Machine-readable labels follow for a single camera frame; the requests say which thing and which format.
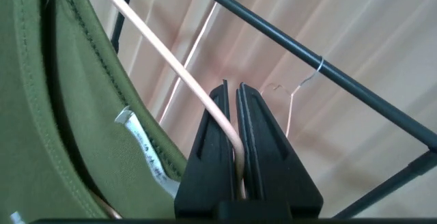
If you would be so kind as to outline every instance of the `clothing tag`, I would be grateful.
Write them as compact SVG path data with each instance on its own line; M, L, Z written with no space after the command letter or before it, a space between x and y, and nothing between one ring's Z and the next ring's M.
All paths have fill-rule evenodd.
M159 157L152 147L149 138L145 134L143 127L141 127L135 113L129 110L129 106L127 106L122 110L117 118L115 118L115 122L123 124L132 135L134 135L143 150L145 160L149 165L155 181L159 183L173 198L175 198L180 183L172 180L165 173Z

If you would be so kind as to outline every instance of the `stitching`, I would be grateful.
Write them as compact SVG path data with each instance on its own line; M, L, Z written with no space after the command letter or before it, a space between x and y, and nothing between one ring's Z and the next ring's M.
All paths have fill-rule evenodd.
M27 85L29 86L28 90L31 92L31 94L30 94L31 100L30 101L31 101L31 104L33 105L33 107L36 109L36 114L37 114L36 118L38 119L38 122L36 122L36 126L37 126L39 132L44 135L44 139L43 139L44 147L46 148L51 160L54 162L55 169L59 172L59 174L60 174L61 178L64 180L64 182L67 182L67 187L69 188L73 197L79 202L79 205L82 207L82 209L84 209L84 211L87 213L88 216L96 217L96 213L93 210L91 210L88 203L86 201L83 201L83 199L81 199L81 196L79 195L78 189L74 185L72 179L70 179L69 175L66 172L66 169L61 164L61 159L57 155L55 148L52 145L52 141L48 135L47 129L45 127L43 127L44 122L40 122L43 119L42 119L40 107L38 105L36 91L35 91L34 86L33 86L34 80L33 80L33 76L31 73L31 68L29 66L29 63L27 62L28 57L29 57L29 49L28 49L28 45L27 45L27 36L26 36L24 0L20 0L20 7L21 7L21 10L20 10L20 13L21 13L21 18L20 18L21 31L23 33L22 39L23 39L23 45L24 45L24 52L21 52L21 54L23 56L23 67L25 68L25 71L26 71L27 76L28 76L28 79L26 79L25 81L27 82Z
M78 20L79 25L81 26L87 41L91 44L91 47L92 47L94 53L96 54L97 58L99 59L100 63L102 64L102 67L103 67L104 71L109 76L109 79L110 79L111 83L113 84L115 90L117 91L118 97L122 101L123 105L127 106L128 102L127 102L126 98L124 97L121 89L119 88L119 86L115 82L115 79L114 79L113 75L111 74L111 72L109 70L109 67L105 64L102 55L100 54L99 50L97 49L96 43L93 41L93 38L91 37L91 34L89 33L89 30L87 29L86 24L83 21L81 15L79 13L79 10L76 7L76 4L74 3L73 0L67 0L67 1L68 1L68 4L70 5L72 11L74 12L74 15L75 15L76 19ZM156 152L161 156L161 160L163 160L167 164L167 166L170 168L170 170L177 177L180 178L181 177L181 173L175 168L174 164L167 158L167 155L165 155L165 153L159 148L159 146L156 144L155 140L152 139L152 137L150 136L150 134L147 131L147 129L145 129L144 126L142 126L142 127L143 127L144 132L146 133L146 135L150 138L150 142L155 147Z

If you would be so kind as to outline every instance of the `clothes hanger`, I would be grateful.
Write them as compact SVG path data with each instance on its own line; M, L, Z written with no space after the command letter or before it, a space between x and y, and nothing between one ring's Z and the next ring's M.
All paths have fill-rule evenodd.
M267 87L274 85L275 87L273 88L273 90L276 90L276 89L278 89L278 88L281 87L282 89L284 89L284 90L287 92L288 95L290 95L290 105L289 105L289 108L288 108L287 129L286 129L286 131L285 131L285 136L286 136L287 138L288 138L288 133L290 132L290 123L291 123L291 120L292 120L292 109L293 109L293 98L294 98L294 95L299 91L299 89L300 89L300 88L301 88L301 87L302 87L302 86L303 86L307 81L311 80L311 79L315 76L315 74L317 74L317 73L320 71L320 68L323 66L324 61L325 61L325 59L322 57L322 60L321 60L321 62L320 62L319 67L317 68L317 70L315 70L311 76L308 76L308 77L305 78L302 82L300 82L300 84L296 87L296 89L294 89L294 91L293 91L292 93L290 93L290 91L288 91L288 89L285 88L284 86L279 85L279 84L274 84L274 83L269 83L269 84L267 84L267 85L266 85L266 86L261 90L261 92L260 92L260 94L262 95L263 92L265 91L265 89L266 89Z
M111 0L113 5L126 17L133 25L146 37L150 43L164 57L171 68L180 76L180 78L188 85L188 87L200 99L211 116L217 121L217 124L223 129L223 132L228 136L234 148L236 175L239 189L242 189L242 176L244 171L244 148L238 133L234 130L229 120L223 115L223 112L217 107L214 101L207 95L205 90L196 82L191 74L184 66L176 59L171 51L159 40L153 31L141 20L141 18L130 8L124 0Z

